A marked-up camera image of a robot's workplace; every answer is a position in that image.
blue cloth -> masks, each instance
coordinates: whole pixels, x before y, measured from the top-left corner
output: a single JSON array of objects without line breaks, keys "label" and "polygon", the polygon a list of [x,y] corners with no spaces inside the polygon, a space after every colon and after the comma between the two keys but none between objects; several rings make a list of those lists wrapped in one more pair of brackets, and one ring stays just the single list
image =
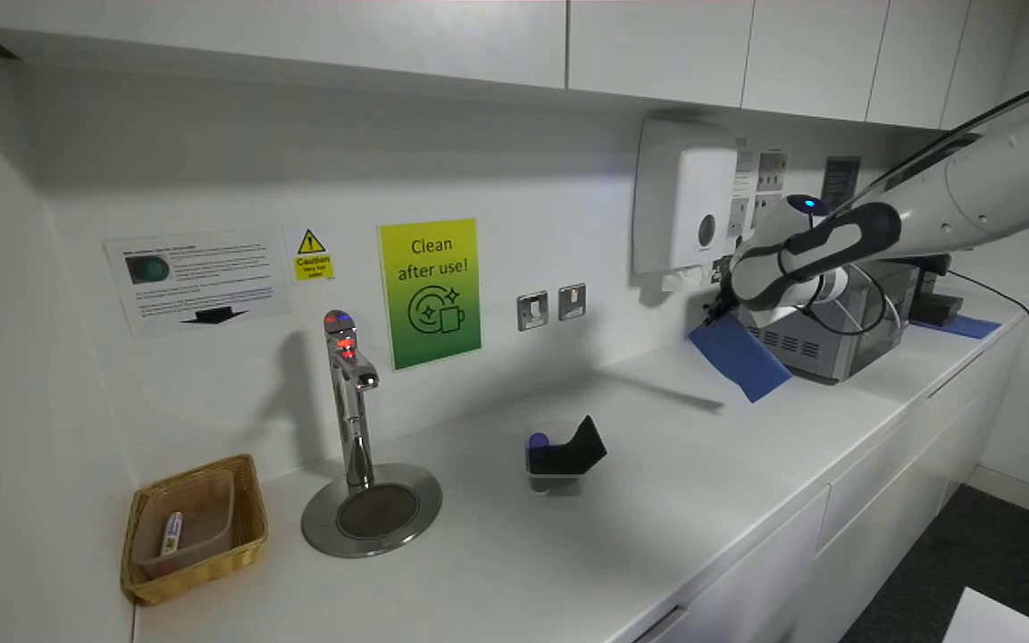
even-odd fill
[{"label": "blue cloth", "polygon": [[983,341],[983,336],[989,336],[1001,324],[996,321],[983,321],[983,318],[949,316],[945,324],[923,324],[923,329],[941,329],[941,331],[949,331],[949,336]]},{"label": "blue cloth", "polygon": [[746,400],[768,396],[793,373],[736,318],[725,316],[691,331],[691,342],[716,364]]}]

robotic arm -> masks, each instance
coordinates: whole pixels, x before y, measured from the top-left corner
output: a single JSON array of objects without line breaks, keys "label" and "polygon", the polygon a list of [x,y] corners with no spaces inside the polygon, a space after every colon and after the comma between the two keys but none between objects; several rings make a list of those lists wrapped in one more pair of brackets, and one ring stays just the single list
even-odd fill
[{"label": "robotic arm", "polygon": [[808,228],[775,212],[729,267],[736,304],[768,324],[842,291],[842,266],[933,259],[1029,228],[1029,112],[946,136]]}]

green sign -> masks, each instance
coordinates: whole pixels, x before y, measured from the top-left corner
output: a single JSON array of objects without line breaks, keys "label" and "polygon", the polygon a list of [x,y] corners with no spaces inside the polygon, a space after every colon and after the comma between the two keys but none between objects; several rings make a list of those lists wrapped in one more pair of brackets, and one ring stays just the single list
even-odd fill
[{"label": "green sign", "polygon": [[474,221],[385,227],[378,248],[397,370],[480,352]]}]

tap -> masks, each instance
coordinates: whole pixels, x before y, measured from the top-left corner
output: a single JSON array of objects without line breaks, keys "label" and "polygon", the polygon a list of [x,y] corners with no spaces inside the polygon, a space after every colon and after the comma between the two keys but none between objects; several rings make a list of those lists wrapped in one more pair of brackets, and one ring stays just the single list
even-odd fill
[{"label": "tap", "polygon": [[378,373],[360,359],[356,321],[347,311],[325,316],[334,393],[340,414],[347,495],[377,485],[365,393],[378,386]]}]

kitchen counter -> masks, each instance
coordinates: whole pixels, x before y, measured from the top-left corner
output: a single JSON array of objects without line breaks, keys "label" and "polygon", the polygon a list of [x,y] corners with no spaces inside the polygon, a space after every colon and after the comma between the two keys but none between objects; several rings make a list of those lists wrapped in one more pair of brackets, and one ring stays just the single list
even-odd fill
[{"label": "kitchen counter", "polygon": [[[313,555],[304,504],[330,477],[265,485],[265,558],[213,585],[138,612],[143,643],[259,639],[634,639],[681,585],[709,585],[816,502],[872,439],[989,341],[909,329],[840,386],[790,378],[746,404],[691,342],[622,361],[487,414],[377,442],[444,481],[436,527],[367,561]],[[529,431],[569,439],[594,417],[606,461],[579,497],[525,485]]]}]

